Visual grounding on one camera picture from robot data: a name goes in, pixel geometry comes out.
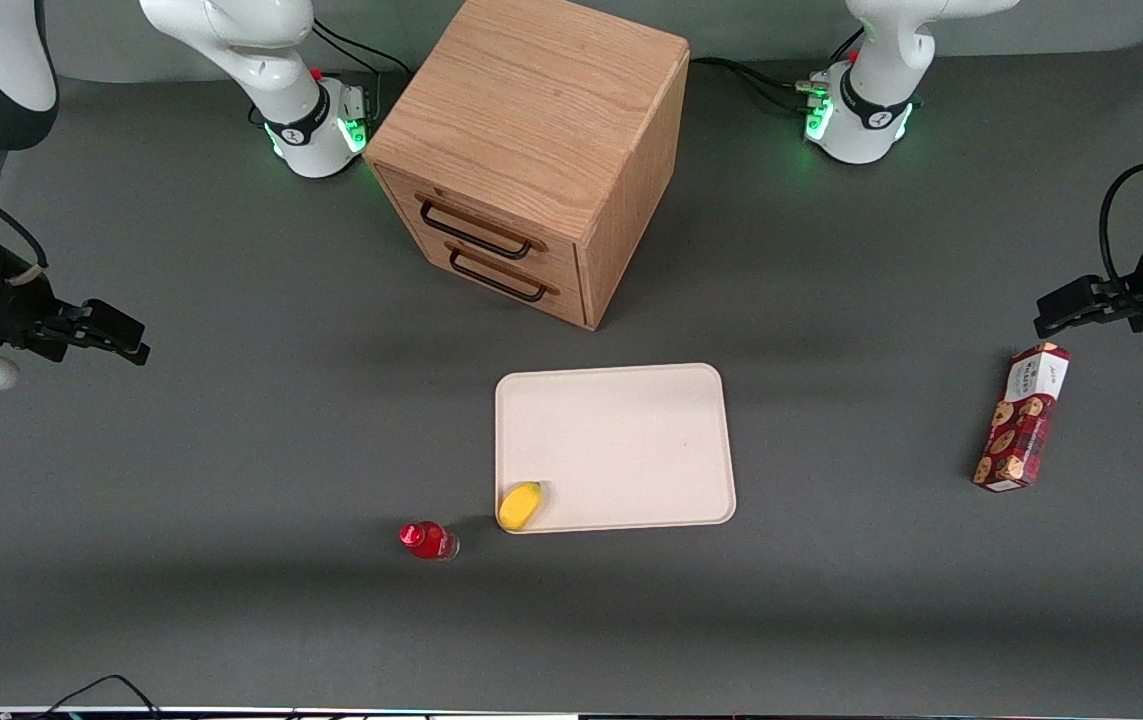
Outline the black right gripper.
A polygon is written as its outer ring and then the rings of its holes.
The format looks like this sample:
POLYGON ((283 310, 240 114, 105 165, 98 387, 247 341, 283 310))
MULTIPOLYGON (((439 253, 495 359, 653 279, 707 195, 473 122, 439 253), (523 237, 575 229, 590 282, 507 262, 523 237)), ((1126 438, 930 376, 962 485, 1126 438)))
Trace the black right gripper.
POLYGON ((145 325, 106 304, 88 299, 79 328, 67 322, 73 306, 56 299, 43 269, 0 269, 0 347, 18 347, 59 363, 67 347, 97 347, 128 363, 147 363, 151 347, 143 343, 145 325))

